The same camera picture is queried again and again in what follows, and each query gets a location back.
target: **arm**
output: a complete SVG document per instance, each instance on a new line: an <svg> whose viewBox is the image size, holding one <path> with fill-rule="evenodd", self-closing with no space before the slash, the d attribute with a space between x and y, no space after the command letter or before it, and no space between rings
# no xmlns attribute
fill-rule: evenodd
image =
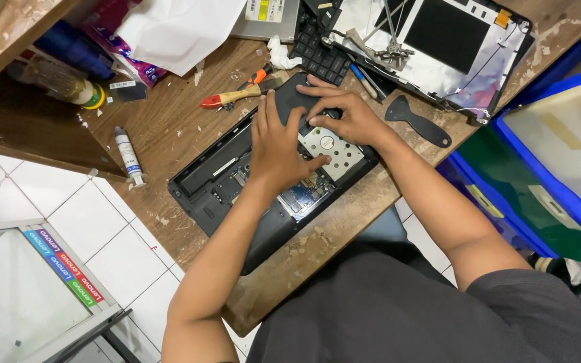
<svg viewBox="0 0 581 363"><path fill-rule="evenodd" d="M298 91L322 97L309 111L309 123L377 150L409 207L452 263L461 290L493 271L530 268L480 210L379 119L359 95L312 76L309 81L317 87L299 86ZM316 116L328 108L342 109L342 119Z"/></svg>
<svg viewBox="0 0 581 363"><path fill-rule="evenodd" d="M252 125L250 177L170 302L163 363L238 361L221 309L237 282L257 223L282 190L328 162L327 156L304 161L297 153L304 109L294 109L284 127L270 92L260 98L259 110Z"/></svg>

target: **person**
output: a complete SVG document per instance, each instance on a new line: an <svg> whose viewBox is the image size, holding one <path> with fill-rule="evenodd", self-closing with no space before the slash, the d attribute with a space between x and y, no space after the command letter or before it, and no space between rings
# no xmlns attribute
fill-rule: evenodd
<svg viewBox="0 0 581 363"><path fill-rule="evenodd" d="M265 318L247 362L581 362L581 303L569 289L532 270L360 95L308 79L313 87L297 91L320 97L309 123L381 155L451 262L458 289L432 276L431 265L409 248L353 242ZM343 111L341 120L317 116L332 108ZM163 363L238 362L220 312L257 223L282 190L330 161L298 156L304 112L294 109L284 127L274 92L260 98L250 177L172 298Z"/></svg>

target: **laptop keyboard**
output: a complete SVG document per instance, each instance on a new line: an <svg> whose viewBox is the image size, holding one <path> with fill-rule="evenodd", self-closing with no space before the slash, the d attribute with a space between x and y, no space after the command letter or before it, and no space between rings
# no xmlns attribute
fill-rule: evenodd
<svg viewBox="0 0 581 363"><path fill-rule="evenodd" d="M343 50L323 46L316 30L317 20L309 19L289 57L302 57L303 70L339 86L347 75L351 60Z"/></svg>

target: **worn desk surface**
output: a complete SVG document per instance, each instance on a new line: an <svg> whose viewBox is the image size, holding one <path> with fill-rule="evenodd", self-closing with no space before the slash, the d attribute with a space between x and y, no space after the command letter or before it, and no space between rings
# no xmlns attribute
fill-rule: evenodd
<svg viewBox="0 0 581 363"><path fill-rule="evenodd" d="M501 0L501 3L531 19L538 39L511 78L503 105L581 37L581 1ZM256 55L257 49L264 50L263 56ZM207 236L170 197L167 183L235 124L240 115L255 106L253 99L242 100L230 113L215 113L198 107L199 102L208 95L236 89L246 75L263 66L267 54L262 42L229 39L206 58L202 74L194 70L182 78L169 74L149 92L147 101L103 107L100 117L95 111L83 114L95 138L102 146L109 146L120 165L122 159L114 143L113 128L120 125L127 129L141 165L149 174L148 184L129 189L126 184L114 183L114 188L183 270L189 267ZM351 72L342 87L366 96ZM395 91L382 105L372 100L369 104L382 118L387 105L399 94L403 93ZM453 147L440 149L423 140L407 123L391 123L432 165L448 156L475 130L459 113L436 109L410 95L408 98L414 112L435 120L452 137ZM399 197L387 170L383 165L377 166L252 274L239 279L223 311L226 321L237 334L248 333Z"/></svg>

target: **blue pen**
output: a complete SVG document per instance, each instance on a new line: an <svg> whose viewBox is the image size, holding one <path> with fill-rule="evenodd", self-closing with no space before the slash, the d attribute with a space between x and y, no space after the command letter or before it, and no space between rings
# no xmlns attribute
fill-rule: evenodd
<svg viewBox="0 0 581 363"><path fill-rule="evenodd" d="M373 89L373 87L371 87L371 84L369 83L369 81L367 81L367 79L362 74L362 72L360 72L358 67L356 67L356 65L353 63L351 63L351 70L353 71L353 74L355 74L356 77L360 80L360 83L362 83L363 87L365 87L365 89L367 90L367 92L369 93L371 98L373 98L373 99L378 98L378 93L376 92L376 90Z"/></svg>

